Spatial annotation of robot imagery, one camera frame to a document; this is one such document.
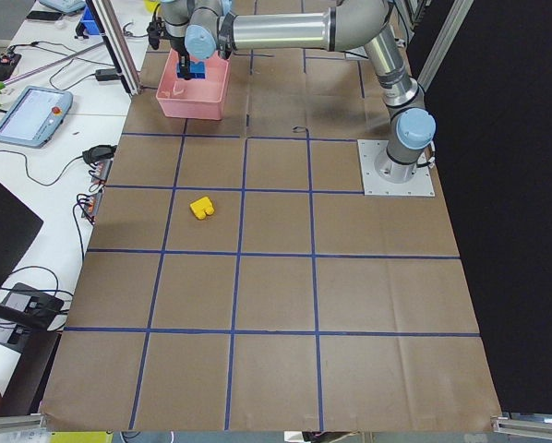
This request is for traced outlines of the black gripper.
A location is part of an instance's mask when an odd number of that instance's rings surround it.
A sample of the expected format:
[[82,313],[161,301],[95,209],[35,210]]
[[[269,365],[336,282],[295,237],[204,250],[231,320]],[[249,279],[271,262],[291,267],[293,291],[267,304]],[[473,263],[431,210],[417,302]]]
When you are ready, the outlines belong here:
[[191,79],[191,62],[185,44],[188,24],[188,13],[173,14],[168,18],[153,13],[147,27],[149,46],[153,50],[158,50],[161,40],[166,40],[170,43],[171,48],[178,53],[177,76],[184,80]]

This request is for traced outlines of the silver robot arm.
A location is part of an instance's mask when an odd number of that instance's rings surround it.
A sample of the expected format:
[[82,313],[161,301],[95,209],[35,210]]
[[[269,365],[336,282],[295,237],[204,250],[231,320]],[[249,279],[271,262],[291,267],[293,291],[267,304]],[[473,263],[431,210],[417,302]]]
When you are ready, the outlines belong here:
[[347,52],[361,47],[374,67],[390,116],[387,147],[376,157],[378,175],[394,184],[414,178],[436,121],[426,110],[425,93],[407,72],[390,27],[387,1],[339,1],[323,12],[237,15],[229,1],[162,1],[147,27],[149,44],[167,40],[179,69],[190,60],[256,49],[319,49]]

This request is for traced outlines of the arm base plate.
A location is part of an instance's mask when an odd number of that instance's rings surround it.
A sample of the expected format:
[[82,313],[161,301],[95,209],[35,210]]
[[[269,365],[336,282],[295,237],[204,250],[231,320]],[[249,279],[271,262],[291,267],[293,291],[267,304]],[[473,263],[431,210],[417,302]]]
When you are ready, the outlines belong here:
[[388,155],[387,145],[387,140],[357,140],[364,194],[368,197],[435,196],[429,167],[419,167],[425,155],[421,154],[416,163],[398,164]]

